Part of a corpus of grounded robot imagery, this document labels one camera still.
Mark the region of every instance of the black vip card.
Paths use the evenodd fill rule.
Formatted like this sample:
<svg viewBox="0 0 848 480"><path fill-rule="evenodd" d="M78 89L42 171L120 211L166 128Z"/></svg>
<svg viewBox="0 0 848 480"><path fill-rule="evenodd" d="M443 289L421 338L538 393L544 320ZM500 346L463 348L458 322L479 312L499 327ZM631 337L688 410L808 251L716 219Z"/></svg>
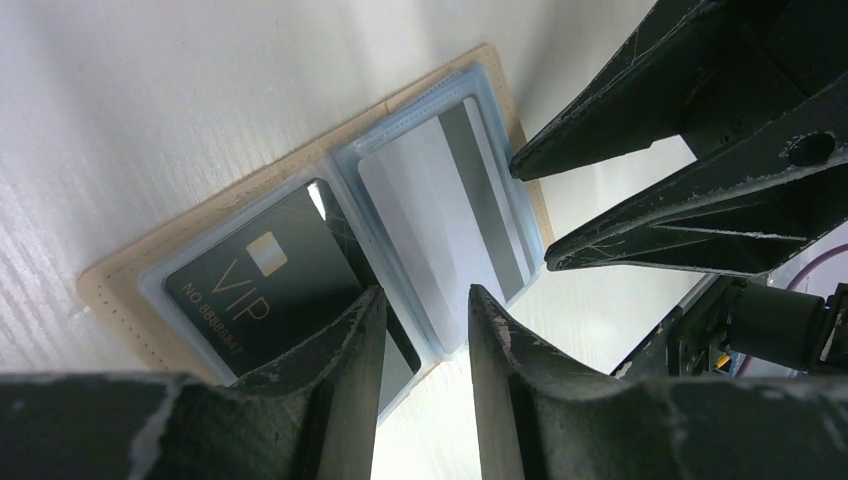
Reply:
<svg viewBox="0 0 848 480"><path fill-rule="evenodd" d="M329 185L313 180L169 275L165 290L240 376L330 324L370 284Z"/></svg>

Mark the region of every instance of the gold chip logo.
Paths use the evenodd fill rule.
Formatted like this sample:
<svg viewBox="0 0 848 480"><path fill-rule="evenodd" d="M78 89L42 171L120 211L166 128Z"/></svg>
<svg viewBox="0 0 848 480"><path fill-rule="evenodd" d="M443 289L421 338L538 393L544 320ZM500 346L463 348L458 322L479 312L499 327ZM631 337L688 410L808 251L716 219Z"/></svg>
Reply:
<svg viewBox="0 0 848 480"><path fill-rule="evenodd" d="M259 271L266 277L280 269L286 262L289 261L274 234L265 232L259 238L250 242L247 246L247 253L250 258L259 267Z"/></svg>

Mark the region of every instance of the stitching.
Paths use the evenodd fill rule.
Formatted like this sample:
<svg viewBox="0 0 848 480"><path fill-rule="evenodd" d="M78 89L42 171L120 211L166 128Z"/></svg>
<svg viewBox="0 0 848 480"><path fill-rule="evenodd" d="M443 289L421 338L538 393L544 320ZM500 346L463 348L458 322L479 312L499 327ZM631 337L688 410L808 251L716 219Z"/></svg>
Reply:
<svg viewBox="0 0 848 480"><path fill-rule="evenodd" d="M97 289L98 289L98 290L100 290L101 288L103 288L103 284L100 284L100 285L98 285L98 286L97 286ZM103 297L103 294L102 294L102 293L98 293L98 294L97 294L97 296L98 296L98 298L102 298L102 297ZM109 305L109 301L108 301L108 300L103 300L103 305L108 306L108 305ZM118 313L118 308L117 308L117 307L115 307L115 308L112 310L112 313L110 313L110 314L108 314L108 315L111 315L111 316L112 316L112 318L120 318L120 319L121 319L121 323L125 323L125 320L126 320L126 319L125 319L124 317L122 317L122 316L117 315L117 313ZM128 329L128 331L132 332L132 331L133 331L133 330L132 330L132 325L127 325L127 329ZM139 345L141 345L141 334L136 334L136 336L135 336L135 340L136 340L136 343L138 343ZM148 344L147 344L147 343L145 343L145 344L144 344L144 350L145 350L147 353L149 353L149 354L153 355L153 357L154 357L154 358L159 359L159 363L162 363L163 365L165 364L161 356L156 355L156 352L154 352L153 350L151 350L150 348L148 348Z"/></svg>

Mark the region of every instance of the beige leather cover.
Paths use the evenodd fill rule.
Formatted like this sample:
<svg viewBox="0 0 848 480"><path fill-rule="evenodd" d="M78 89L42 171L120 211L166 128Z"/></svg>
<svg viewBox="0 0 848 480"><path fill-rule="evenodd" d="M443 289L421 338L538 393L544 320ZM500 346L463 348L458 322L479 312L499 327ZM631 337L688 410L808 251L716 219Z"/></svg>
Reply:
<svg viewBox="0 0 848 480"><path fill-rule="evenodd" d="M526 138L512 95L506 85L497 51L491 45L480 46L91 267L77 280L80 297L91 306L100 319L112 325L151 368L188 371L216 382L212 372L183 344L141 295L138 290L138 275L253 202L290 175L324 158L328 151L353 139L374 122L415 99L450 71L464 68L474 62L487 69L501 114L509 130L510 142L518 149L524 145ZM542 241L545 245L550 245L553 242L553 231L541 186L534 181L527 183L526 188L536 212Z"/></svg>

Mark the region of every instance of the white table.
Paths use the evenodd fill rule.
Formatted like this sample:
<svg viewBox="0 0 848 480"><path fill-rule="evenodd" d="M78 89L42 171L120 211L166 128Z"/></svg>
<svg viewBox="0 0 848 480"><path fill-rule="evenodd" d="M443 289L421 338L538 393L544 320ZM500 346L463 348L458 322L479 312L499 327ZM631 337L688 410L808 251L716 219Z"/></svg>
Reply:
<svg viewBox="0 0 848 480"><path fill-rule="evenodd" d="M144 368L76 296L86 267L484 41L530 136L652 3L0 2L0 370ZM672 139L545 179L555 233L690 160ZM609 370L697 278L545 273L512 312ZM479 476L471 398L459 354L380 427L374 478Z"/></svg>

